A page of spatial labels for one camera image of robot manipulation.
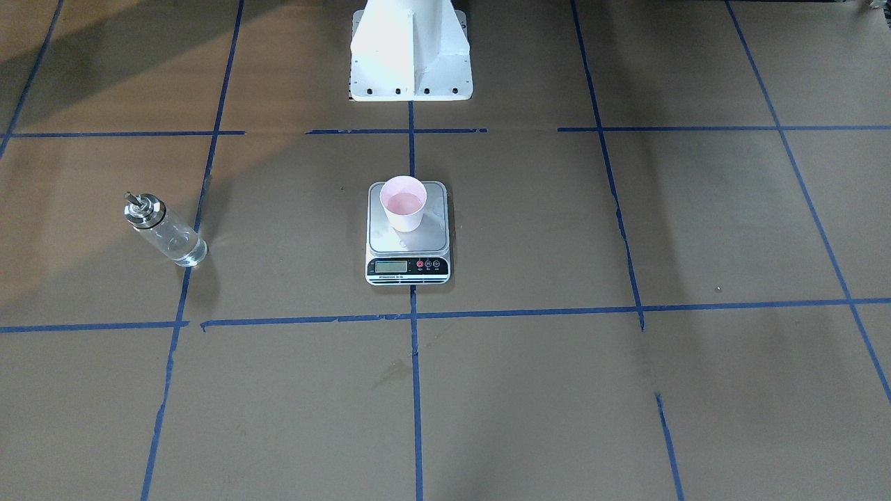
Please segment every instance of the clear glass bottle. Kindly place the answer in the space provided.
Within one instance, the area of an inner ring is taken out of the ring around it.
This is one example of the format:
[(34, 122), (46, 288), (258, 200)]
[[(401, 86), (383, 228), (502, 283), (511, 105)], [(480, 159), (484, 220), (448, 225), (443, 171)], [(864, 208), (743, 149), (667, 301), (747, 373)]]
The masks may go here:
[(124, 194), (124, 217), (136, 232), (181, 267), (193, 267), (208, 255), (208, 245), (192, 226), (155, 195)]

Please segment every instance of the scale platform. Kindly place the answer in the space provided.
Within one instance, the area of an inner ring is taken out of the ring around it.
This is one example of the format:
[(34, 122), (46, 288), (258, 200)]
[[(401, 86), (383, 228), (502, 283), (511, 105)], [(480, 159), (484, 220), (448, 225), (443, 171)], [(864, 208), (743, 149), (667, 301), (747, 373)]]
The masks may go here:
[(393, 229), (380, 203), (383, 183), (368, 189), (365, 280), (371, 285), (445, 283), (452, 276), (446, 187), (423, 181), (427, 204), (421, 225), (412, 232)]

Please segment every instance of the bottle nozzle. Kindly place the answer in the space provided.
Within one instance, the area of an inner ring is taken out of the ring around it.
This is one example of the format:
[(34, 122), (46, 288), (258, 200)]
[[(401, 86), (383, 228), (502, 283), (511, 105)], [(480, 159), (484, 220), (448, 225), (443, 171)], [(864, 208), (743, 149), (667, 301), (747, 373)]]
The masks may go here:
[(133, 194), (130, 193), (130, 192), (126, 192), (126, 193), (124, 193), (124, 198), (126, 198), (127, 200), (129, 200), (130, 203), (134, 204), (134, 205), (137, 206), (137, 207), (142, 207), (142, 206), (143, 206), (143, 201), (141, 201), (141, 200), (139, 200), (138, 198), (134, 197)]

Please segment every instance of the metal bottle cap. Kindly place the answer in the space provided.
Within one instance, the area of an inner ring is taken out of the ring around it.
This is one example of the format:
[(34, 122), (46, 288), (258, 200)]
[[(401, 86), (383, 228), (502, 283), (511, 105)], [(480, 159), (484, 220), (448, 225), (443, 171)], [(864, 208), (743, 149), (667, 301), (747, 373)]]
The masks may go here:
[(134, 196), (130, 192), (124, 193), (130, 203), (124, 208), (124, 217), (134, 228), (148, 229), (161, 222), (167, 214), (167, 206), (153, 194), (143, 193)]

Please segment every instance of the scale display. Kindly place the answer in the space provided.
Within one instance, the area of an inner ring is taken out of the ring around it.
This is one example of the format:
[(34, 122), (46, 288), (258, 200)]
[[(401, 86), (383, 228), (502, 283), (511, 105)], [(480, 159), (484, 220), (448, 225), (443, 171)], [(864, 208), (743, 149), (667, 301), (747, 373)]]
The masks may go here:
[(380, 204), (383, 183), (368, 190), (365, 280), (371, 285), (445, 283), (452, 276), (448, 194), (438, 181), (424, 181), (427, 204), (412, 232), (393, 229)]

